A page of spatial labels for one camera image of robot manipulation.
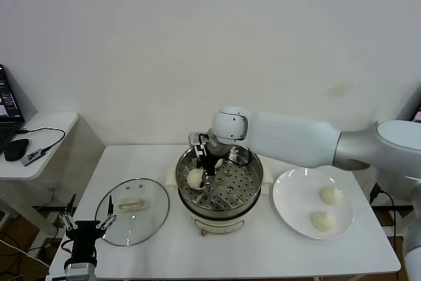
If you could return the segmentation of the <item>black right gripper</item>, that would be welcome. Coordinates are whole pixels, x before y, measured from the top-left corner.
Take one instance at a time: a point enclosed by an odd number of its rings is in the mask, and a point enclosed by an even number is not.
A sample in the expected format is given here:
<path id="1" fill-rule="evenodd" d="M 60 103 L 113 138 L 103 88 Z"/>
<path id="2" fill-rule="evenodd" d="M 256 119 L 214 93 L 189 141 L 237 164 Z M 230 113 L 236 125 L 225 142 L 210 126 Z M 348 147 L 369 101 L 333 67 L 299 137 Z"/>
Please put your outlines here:
<path id="1" fill-rule="evenodd" d="M 198 159 L 198 167 L 205 171 L 205 191 L 209 192 L 212 190 L 214 175 L 216 174 L 217 157 L 207 151 L 205 144 L 200 144 L 198 145 Z"/>

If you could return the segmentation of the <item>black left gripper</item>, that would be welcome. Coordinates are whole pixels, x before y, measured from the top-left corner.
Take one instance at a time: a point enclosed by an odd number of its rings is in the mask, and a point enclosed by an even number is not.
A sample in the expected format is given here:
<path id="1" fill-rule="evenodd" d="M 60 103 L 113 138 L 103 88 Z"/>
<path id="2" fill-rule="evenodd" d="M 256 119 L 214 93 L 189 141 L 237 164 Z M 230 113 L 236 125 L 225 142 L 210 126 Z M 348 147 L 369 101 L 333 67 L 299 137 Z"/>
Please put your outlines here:
<path id="1" fill-rule="evenodd" d="M 76 194 L 66 205 L 64 213 L 59 218 L 66 229 L 66 237 L 72 242 L 72 261 L 95 261 L 97 259 L 96 241 L 105 235 L 105 230 L 116 220 L 112 196 L 109 196 L 107 217 L 99 220 L 77 220 L 72 218 L 72 210 Z"/>

